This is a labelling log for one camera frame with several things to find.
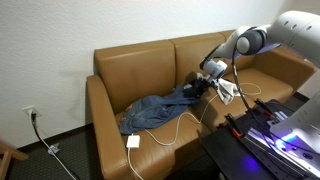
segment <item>brown leather couch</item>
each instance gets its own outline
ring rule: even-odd
[[[87,91],[105,179],[138,179],[128,163],[127,136],[119,132],[125,109],[139,98],[166,95],[177,84],[190,82],[190,73],[202,72],[199,63],[214,47],[225,42],[231,32],[95,50],[96,74],[87,78]],[[223,61],[229,65],[223,78],[232,81],[231,62]],[[284,47],[240,57],[236,66],[240,83],[253,83],[261,88],[259,95],[246,95],[251,107],[257,98],[285,102],[315,72],[312,64]],[[241,88],[244,92],[257,92],[254,86]],[[200,119],[215,95],[211,88],[198,105],[187,111]],[[164,179],[203,154],[200,139],[225,124],[226,114],[239,116],[245,111],[239,97],[227,106],[215,98],[204,114],[203,123],[196,123],[189,115],[182,116],[178,138],[171,146],[159,145],[146,131],[137,132],[141,141],[138,149],[131,149],[132,166],[144,179]],[[177,121],[178,117],[150,131],[161,142],[172,142]]]

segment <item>black table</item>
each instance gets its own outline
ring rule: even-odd
[[[272,112],[282,111],[288,116],[293,112],[277,101],[265,103]],[[257,117],[253,120],[252,114],[247,113],[235,120],[236,125],[241,132],[246,133],[251,127],[257,128],[256,121],[265,123],[267,118],[265,108],[258,106],[253,110]],[[264,158],[265,152],[261,149],[251,147],[246,138],[238,138],[233,135],[229,126],[218,128],[217,131],[202,139],[202,146],[211,159],[217,164],[224,176],[229,179],[297,179],[301,174],[294,176],[290,169],[282,167],[283,162],[272,160],[268,162],[268,157]]]

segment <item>power outlet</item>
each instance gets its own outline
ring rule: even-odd
[[[28,106],[28,107],[22,108],[22,111],[25,112],[28,116],[29,116],[30,110],[32,110],[32,112],[35,112],[37,114],[37,117],[42,116],[42,114],[34,106]]]

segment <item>black cable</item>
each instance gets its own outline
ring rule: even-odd
[[[31,123],[32,123],[33,130],[34,130],[36,136],[38,137],[39,141],[40,141],[49,151],[51,151],[52,155],[59,161],[59,163],[63,166],[63,168],[68,172],[68,174],[69,174],[73,179],[75,179],[75,180],[80,180],[80,178],[78,177],[78,175],[77,175],[75,172],[73,172],[72,170],[68,169],[68,168],[62,163],[62,161],[55,155],[55,153],[51,150],[51,148],[49,147],[49,145],[40,137],[40,135],[39,135],[39,133],[38,133],[38,130],[37,130],[37,128],[36,128],[36,118],[37,118],[37,114],[34,113],[34,112],[32,112],[30,118],[31,118]]]
[[[268,144],[269,148],[270,148],[275,154],[278,154],[278,153],[271,147],[270,143],[266,140],[266,137],[265,137],[265,134],[266,134],[266,133],[265,133],[264,130],[262,130],[263,125],[261,125],[261,124],[258,122],[257,117],[256,117],[256,116],[254,115],[254,113],[253,113],[253,110],[250,108],[250,106],[248,105],[248,102],[247,102],[246,99],[244,98],[244,95],[243,95],[242,90],[241,90],[241,88],[240,88],[240,83],[239,83],[239,80],[238,80],[238,75],[237,75],[236,67],[235,67],[235,53],[236,53],[236,50],[237,50],[237,48],[236,48],[236,45],[235,45],[234,48],[233,48],[233,52],[232,52],[232,59],[231,59],[231,60],[232,60],[232,63],[231,63],[231,65],[232,65],[232,74],[233,74],[233,78],[234,78],[234,81],[235,81],[237,90],[238,90],[238,92],[239,92],[239,94],[240,94],[240,97],[241,97],[244,105],[246,106],[247,110],[250,112],[250,114],[252,115],[253,119],[254,119],[255,122],[257,123],[257,127],[258,127],[259,130],[261,131],[261,134],[262,134],[262,137],[264,138],[264,141]],[[285,159],[283,159],[282,157],[279,157],[279,158],[280,158],[280,160],[282,160],[284,163],[286,163],[288,166],[290,166],[290,165],[287,163],[288,160],[285,160]],[[290,174],[290,173],[286,172],[285,170],[283,170],[282,168],[280,168],[280,167],[279,167],[275,162],[273,162],[273,160],[271,160],[269,157],[268,157],[268,159],[269,159],[276,167],[278,167],[279,169],[281,169],[285,174],[287,174],[288,176],[294,177],[292,174]],[[307,173],[307,172],[305,172],[305,171],[301,172],[302,170],[300,170],[300,169],[297,170],[296,168],[293,168],[292,166],[290,166],[290,167],[291,167],[292,169],[294,169],[295,171],[303,174],[304,176],[312,177],[312,178],[317,178],[317,177],[315,177],[313,174]]]

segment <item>denim fabric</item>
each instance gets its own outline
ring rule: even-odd
[[[147,96],[135,101],[120,124],[122,134],[132,134],[144,129],[157,128],[183,113],[189,105],[199,102],[199,98],[187,95],[182,86],[165,97]]]

